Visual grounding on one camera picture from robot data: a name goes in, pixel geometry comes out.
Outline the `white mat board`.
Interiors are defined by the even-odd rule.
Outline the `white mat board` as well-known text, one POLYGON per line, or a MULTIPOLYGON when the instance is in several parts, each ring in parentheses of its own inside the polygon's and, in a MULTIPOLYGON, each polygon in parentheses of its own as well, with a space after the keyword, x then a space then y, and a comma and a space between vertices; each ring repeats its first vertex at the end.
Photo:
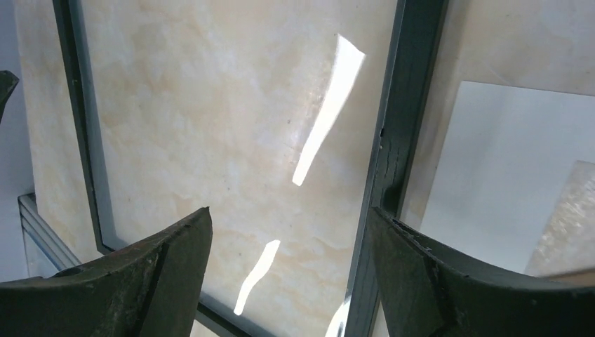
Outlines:
POLYGON ((593 97, 464 81, 420 230, 523 272, 579 161, 594 161, 593 97))

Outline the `black picture frame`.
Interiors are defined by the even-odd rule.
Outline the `black picture frame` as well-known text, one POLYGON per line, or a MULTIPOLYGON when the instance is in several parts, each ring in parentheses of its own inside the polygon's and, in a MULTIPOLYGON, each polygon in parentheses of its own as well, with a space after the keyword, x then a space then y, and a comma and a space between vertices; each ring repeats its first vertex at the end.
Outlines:
POLYGON ((195 319, 368 336, 447 1, 54 1, 95 250, 202 207, 195 319))

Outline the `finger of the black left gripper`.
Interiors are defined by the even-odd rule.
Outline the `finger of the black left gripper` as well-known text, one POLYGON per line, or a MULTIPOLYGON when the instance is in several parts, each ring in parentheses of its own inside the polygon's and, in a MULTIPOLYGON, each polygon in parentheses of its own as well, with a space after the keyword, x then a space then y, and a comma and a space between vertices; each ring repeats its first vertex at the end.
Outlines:
POLYGON ((13 94, 20 79, 9 70, 0 73, 0 119, 3 119, 6 103, 13 94))

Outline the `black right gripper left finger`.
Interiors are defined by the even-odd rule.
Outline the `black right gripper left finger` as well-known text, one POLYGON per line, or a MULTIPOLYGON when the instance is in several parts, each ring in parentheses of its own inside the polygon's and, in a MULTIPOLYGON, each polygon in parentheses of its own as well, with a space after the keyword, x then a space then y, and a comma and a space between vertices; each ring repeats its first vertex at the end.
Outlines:
POLYGON ((213 236, 203 207, 101 258, 1 284, 2 336, 188 336, 213 236))

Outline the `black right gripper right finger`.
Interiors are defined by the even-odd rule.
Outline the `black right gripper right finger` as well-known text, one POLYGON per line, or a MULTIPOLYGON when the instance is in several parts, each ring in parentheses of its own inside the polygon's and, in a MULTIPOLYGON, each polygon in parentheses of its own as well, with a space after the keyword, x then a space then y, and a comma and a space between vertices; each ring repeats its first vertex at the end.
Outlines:
POLYGON ((512 272, 382 210, 369 235, 391 336, 593 336, 594 288, 512 272))

